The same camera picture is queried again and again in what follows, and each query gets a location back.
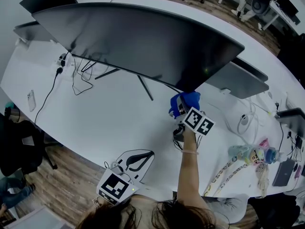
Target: desk surface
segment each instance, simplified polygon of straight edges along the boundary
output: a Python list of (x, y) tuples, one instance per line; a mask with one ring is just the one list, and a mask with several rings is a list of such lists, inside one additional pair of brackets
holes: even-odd
[(271, 1), (270, 8), (275, 11), (298, 35), (305, 33), (305, 27), (300, 28), (286, 15), (274, 1)]
[[(79, 2), (97, 1), (111, 0), (79, 0)], [(236, 27), (200, 10), (166, 0), (113, 0), (113, 2), (138, 4), (181, 14), (234, 38), (245, 46), (239, 57), (269, 76), (267, 84), (272, 94), (281, 98), (279, 100), (281, 107), (285, 105), (285, 100), (278, 93), (288, 92), (292, 101), (305, 110), (305, 91), (299, 82), (264, 46)], [(51, 62), (63, 52), (66, 51), (59, 44), (31, 42), (27, 51), (16, 48), (8, 63), (1, 87), (32, 121), (53, 83)], [(102, 71), (106, 66), (96, 64), (95, 68)], [(145, 81), (154, 97), (153, 102), (137, 76), (125, 71), (93, 80), (94, 87), (79, 96), (73, 93), (72, 81), (65, 80), (60, 75), (38, 117), (37, 125), (72, 151), (101, 166), (104, 166), (104, 161), (110, 163), (116, 160), (127, 150), (153, 150), (155, 160), (143, 181), (158, 188), (177, 190), (182, 154), (174, 148), (172, 142), (174, 120), (168, 115), (170, 98), (176, 92), (161, 83), (149, 79)], [(75, 84), (81, 89), (87, 87), (82, 85), (78, 75)], [(30, 112), (27, 94), (32, 89), (37, 107)], [(239, 137), (227, 131), (219, 110), (209, 103), (222, 109), (234, 129), (241, 115), (249, 112), (249, 106), (246, 101), (240, 101), (231, 95), (223, 98), (218, 89), (206, 83), (197, 91), (202, 95), (201, 109), (216, 122), (215, 127), (206, 138), (203, 138), (199, 147), (198, 166), (202, 194), (218, 170), (227, 162), (228, 147), (243, 144)], [(279, 123), (259, 108), (256, 108), (256, 113), (260, 119), (260, 126), (255, 143), (258, 143), (263, 136), (267, 136), (270, 145), (278, 148), (282, 137)], [(243, 135), (250, 143), (254, 138), (255, 128), (256, 123), (253, 121)], [(288, 154), (291, 142), (290, 139), (285, 138), (288, 129), (283, 127), (283, 130), (281, 151)], [(303, 153), (302, 156), (303, 164), (305, 161)], [(226, 175), (232, 173), (238, 165), (232, 166)], [(273, 182), (278, 166), (277, 163), (269, 166), (270, 183)], [(270, 185), (267, 193), (291, 190), (295, 185), (296, 187), (305, 185), (303, 177), (298, 181), (294, 178), (290, 179), (286, 187)], [(230, 180), (219, 196), (233, 197), (242, 193), (251, 197), (261, 195), (261, 191), (257, 188), (254, 167), (241, 170)]]

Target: smartphone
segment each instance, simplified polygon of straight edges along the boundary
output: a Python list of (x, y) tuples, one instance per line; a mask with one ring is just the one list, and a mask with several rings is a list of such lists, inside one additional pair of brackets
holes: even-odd
[(34, 91), (33, 90), (31, 90), (28, 93), (28, 102), (29, 102), (30, 112), (32, 112), (36, 108), (36, 102), (35, 102), (35, 97), (34, 97)]

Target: curved monitor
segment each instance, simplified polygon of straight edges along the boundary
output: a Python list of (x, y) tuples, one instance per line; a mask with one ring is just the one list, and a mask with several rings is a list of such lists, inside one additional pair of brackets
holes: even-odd
[(79, 3), (33, 17), (73, 56), (185, 92), (195, 90), (244, 49), (197, 21), (129, 4)]

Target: bracelet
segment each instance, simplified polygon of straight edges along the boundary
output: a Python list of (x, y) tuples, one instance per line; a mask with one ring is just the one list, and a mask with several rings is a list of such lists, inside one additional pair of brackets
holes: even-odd
[(192, 155), (199, 155), (198, 152), (195, 152), (195, 151), (190, 151), (190, 150), (181, 150), (181, 153), (187, 153), (187, 154), (192, 154)]

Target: dark hair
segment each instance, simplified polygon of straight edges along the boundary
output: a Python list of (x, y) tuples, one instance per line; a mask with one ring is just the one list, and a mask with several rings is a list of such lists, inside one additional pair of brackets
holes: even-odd
[[(208, 210), (185, 206), (172, 200), (155, 204), (152, 225), (156, 229), (215, 229), (215, 222), (212, 222), (213, 217)], [(128, 217), (125, 225), (120, 227), (122, 212), (127, 212)], [(102, 205), (91, 212), (75, 229), (94, 229), (100, 224), (103, 228), (136, 229), (136, 208), (130, 204), (130, 200), (117, 206)]]
[(157, 203), (152, 212), (152, 225), (156, 229), (201, 228), (214, 229), (215, 222), (208, 210), (185, 206), (173, 200)]
[(123, 228), (136, 229), (136, 209), (129, 202), (130, 200), (117, 206), (110, 204), (102, 205), (91, 212), (75, 229), (94, 229), (101, 223), (103, 228), (120, 228), (122, 212), (127, 212), (128, 214)]

